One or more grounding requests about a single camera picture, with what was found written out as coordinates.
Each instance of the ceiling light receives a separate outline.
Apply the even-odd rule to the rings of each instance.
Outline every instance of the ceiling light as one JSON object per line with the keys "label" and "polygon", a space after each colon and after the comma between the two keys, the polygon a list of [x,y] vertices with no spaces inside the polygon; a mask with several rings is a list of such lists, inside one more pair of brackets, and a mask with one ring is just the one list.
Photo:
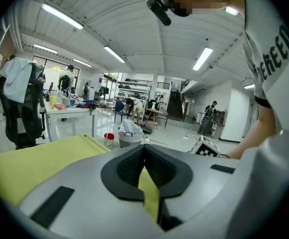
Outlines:
{"label": "ceiling light", "polygon": [[92,67],[91,65],[89,65],[89,64],[86,64],[85,62],[82,62],[82,61],[80,61],[80,60],[78,60],[78,59],[73,59],[75,62],[77,62],[77,63],[80,63],[80,64],[83,64],[83,65],[85,65],[85,66],[88,66],[88,67]]}
{"label": "ceiling light", "polygon": [[235,10],[235,9],[233,9],[233,8],[231,8],[231,7],[226,7],[226,8],[225,8],[225,11],[228,12],[228,13],[230,13],[230,14],[232,14],[232,15],[234,15],[234,16],[236,16],[236,15],[239,14],[239,12],[238,12],[237,10]]}
{"label": "ceiling light", "polygon": [[52,50],[52,49],[49,49],[49,48],[47,48],[47,47],[44,47],[44,46],[41,46],[41,45],[38,45],[38,44],[34,44],[34,46],[36,47],[36,48],[39,48],[39,49],[42,49],[42,50],[47,50],[47,51],[50,51],[50,52],[52,52],[52,53],[57,53],[57,50]]}
{"label": "ceiling light", "polygon": [[254,88],[254,84],[246,85],[244,86],[245,89],[251,89]]}
{"label": "ceiling light", "polygon": [[122,59],[121,56],[119,56],[116,52],[113,51],[112,48],[109,46],[104,47],[111,55],[113,55],[115,58],[117,58],[121,63],[125,63],[125,60]]}
{"label": "ceiling light", "polygon": [[74,26],[77,29],[82,29],[84,27],[82,24],[78,23],[77,21],[73,20],[72,18],[68,17],[67,15],[63,14],[59,10],[51,7],[50,5],[43,3],[41,8],[43,10],[55,15],[56,17],[61,18],[62,20],[66,21],[67,23],[71,24],[72,26]]}
{"label": "ceiling light", "polygon": [[196,71],[199,70],[200,67],[203,65],[203,63],[208,59],[208,57],[210,56],[212,51],[213,51],[213,49],[205,47],[200,58],[196,62],[195,66],[193,67],[193,70],[196,70]]}

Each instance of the yellow container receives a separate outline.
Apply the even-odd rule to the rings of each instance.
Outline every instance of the yellow container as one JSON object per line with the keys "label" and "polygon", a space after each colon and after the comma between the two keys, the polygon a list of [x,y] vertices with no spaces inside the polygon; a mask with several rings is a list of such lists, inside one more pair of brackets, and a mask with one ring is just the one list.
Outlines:
{"label": "yellow container", "polygon": [[49,97],[50,107],[54,108],[54,105],[57,103],[57,97]]}

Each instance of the staircase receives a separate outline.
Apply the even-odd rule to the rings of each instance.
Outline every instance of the staircase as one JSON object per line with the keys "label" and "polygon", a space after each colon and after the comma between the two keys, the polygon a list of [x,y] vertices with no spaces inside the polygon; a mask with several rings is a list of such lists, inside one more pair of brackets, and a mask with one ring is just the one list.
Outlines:
{"label": "staircase", "polygon": [[182,118],[182,101],[180,93],[176,91],[171,91],[170,100],[167,108],[167,112],[170,116],[177,118]]}

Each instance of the yellow fabric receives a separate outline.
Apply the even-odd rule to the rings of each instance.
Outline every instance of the yellow fabric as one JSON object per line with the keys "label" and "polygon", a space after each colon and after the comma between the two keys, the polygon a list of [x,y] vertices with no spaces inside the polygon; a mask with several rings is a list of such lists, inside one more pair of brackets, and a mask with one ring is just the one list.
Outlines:
{"label": "yellow fabric", "polygon": [[[109,151],[91,136],[79,134],[32,148],[0,153],[0,197],[18,205],[28,192],[66,166]],[[145,168],[138,188],[144,191],[145,210],[156,222],[159,190]]]}
{"label": "yellow fabric", "polygon": [[159,211],[159,189],[144,168],[140,174],[138,188],[144,192],[144,208],[150,217],[157,221]]}

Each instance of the white table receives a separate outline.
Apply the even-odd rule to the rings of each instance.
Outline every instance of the white table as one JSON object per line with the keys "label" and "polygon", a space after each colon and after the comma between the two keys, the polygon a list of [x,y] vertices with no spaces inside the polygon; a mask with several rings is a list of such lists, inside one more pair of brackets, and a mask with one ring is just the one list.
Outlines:
{"label": "white table", "polygon": [[[66,110],[60,111],[53,109],[49,102],[44,100],[45,108],[46,108],[46,125],[47,125],[47,132],[49,136],[49,141],[57,141],[57,130],[56,130],[56,119],[62,119],[62,118],[70,118],[72,123],[72,129],[73,129],[73,135],[76,135],[76,117],[83,117],[83,116],[89,116],[90,110],[84,109],[84,108],[73,108],[73,107],[67,107]],[[96,108],[92,111],[91,117],[92,117],[92,137],[94,137],[94,131],[95,131],[95,121],[97,121],[96,116],[99,112],[99,109]]]}

